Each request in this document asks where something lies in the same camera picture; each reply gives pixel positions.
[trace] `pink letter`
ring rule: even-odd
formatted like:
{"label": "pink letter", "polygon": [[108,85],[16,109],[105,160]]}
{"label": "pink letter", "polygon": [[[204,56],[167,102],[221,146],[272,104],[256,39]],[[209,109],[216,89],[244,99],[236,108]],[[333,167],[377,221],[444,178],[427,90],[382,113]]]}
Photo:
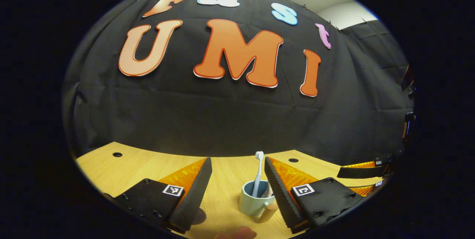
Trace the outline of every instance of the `pink letter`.
{"label": "pink letter", "polygon": [[325,30],[324,25],[322,24],[315,24],[320,32],[320,38],[322,39],[322,43],[324,43],[325,47],[331,49],[331,44],[328,42],[328,32]]}

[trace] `black curtain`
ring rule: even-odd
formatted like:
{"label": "black curtain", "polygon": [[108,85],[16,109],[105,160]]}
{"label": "black curtain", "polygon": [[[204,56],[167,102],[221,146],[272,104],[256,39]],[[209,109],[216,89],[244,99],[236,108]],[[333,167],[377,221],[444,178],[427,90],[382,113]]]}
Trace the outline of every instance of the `black curtain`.
{"label": "black curtain", "polygon": [[[326,20],[289,0],[238,0],[238,7],[204,6],[197,0],[142,18],[158,0],[125,0],[85,36],[73,56],[63,86],[63,121],[76,157],[112,141],[182,155],[242,156],[256,151],[296,149],[331,163],[348,165],[402,150],[404,115],[413,108],[400,80],[407,60],[378,21],[341,33]],[[297,12],[298,24],[275,19],[272,3]],[[160,66],[127,77],[118,58],[127,32],[149,24],[137,48],[145,58],[156,24],[180,19]],[[278,86],[254,86],[245,77],[198,78],[211,29],[209,19],[238,24],[249,42],[268,30],[284,39],[278,51]],[[315,23],[325,26],[331,50]],[[322,58],[318,95],[300,93],[307,61],[304,49]],[[244,72],[251,71],[253,63]]]}

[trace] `cup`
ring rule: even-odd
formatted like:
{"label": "cup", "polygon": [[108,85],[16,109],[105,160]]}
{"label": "cup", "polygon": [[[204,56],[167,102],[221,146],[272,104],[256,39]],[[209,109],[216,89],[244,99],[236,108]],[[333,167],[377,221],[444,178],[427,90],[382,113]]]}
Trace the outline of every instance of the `cup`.
{"label": "cup", "polygon": [[266,222],[272,217],[278,209],[275,197],[260,198],[268,188],[267,180],[261,180],[258,187],[258,197],[252,196],[252,189],[254,188],[254,180],[248,181],[241,188],[241,195],[239,195],[239,211],[248,216],[259,216],[259,222]]}

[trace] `white wall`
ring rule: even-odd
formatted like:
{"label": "white wall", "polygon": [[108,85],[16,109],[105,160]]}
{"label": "white wall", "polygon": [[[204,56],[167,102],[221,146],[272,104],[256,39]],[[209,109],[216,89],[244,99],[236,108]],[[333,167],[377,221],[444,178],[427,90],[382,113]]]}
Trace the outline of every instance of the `white wall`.
{"label": "white wall", "polygon": [[368,9],[356,2],[338,4],[317,13],[321,18],[331,21],[333,26],[343,29],[348,26],[378,19]]}

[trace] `toothbrush head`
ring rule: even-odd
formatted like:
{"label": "toothbrush head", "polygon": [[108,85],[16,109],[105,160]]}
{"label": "toothbrush head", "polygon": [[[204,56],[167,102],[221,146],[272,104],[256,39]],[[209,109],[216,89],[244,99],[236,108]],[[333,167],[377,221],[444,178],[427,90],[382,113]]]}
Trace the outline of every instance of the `toothbrush head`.
{"label": "toothbrush head", "polygon": [[262,160],[264,158],[264,152],[263,151],[257,151],[256,152],[256,159]]}

